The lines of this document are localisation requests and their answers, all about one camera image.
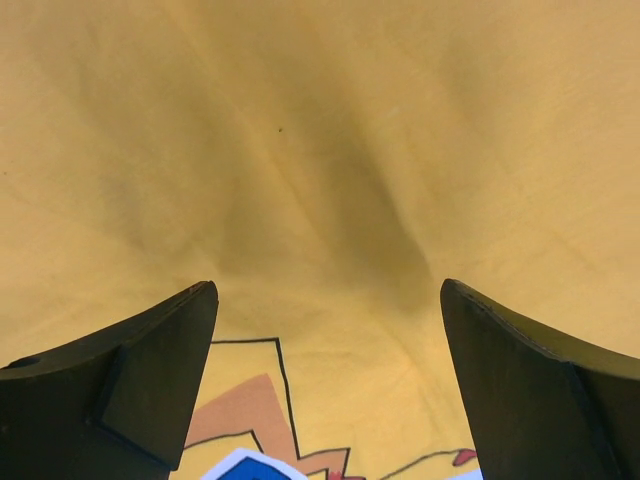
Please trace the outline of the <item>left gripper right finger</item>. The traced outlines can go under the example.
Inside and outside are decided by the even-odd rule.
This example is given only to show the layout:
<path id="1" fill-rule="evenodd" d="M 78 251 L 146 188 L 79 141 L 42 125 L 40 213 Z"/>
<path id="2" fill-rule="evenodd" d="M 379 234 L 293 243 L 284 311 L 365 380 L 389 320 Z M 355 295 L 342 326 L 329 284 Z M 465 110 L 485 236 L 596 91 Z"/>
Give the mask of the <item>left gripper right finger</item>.
<path id="1" fill-rule="evenodd" d="M 636 479 L 639 361 L 443 282 L 440 304 L 486 479 Z"/>

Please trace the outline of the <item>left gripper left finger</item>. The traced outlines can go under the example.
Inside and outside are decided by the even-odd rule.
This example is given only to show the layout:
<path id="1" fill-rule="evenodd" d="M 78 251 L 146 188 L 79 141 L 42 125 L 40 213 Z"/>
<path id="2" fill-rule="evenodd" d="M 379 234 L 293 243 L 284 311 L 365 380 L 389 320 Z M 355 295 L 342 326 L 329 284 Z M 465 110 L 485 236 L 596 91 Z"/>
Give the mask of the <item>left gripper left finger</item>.
<path id="1" fill-rule="evenodd" d="M 166 479 L 178 469 L 218 291 L 158 305 L 1 369 L 4 479 Z"/>

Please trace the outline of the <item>yellow cartoon placemat cloth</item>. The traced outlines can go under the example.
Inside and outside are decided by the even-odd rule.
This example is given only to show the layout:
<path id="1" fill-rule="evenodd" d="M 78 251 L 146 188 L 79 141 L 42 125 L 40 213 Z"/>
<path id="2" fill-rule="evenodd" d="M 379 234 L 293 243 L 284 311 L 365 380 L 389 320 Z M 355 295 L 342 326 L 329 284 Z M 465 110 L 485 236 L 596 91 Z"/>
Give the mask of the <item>yellow cartoon placemat cloth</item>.
<path id="1" fill-rule="evenodd" d="M 477 467 L 455 278 L 639 352 L 635 1 L 5 1 L 1 360 L 201 280 L 178 477 Z"/>

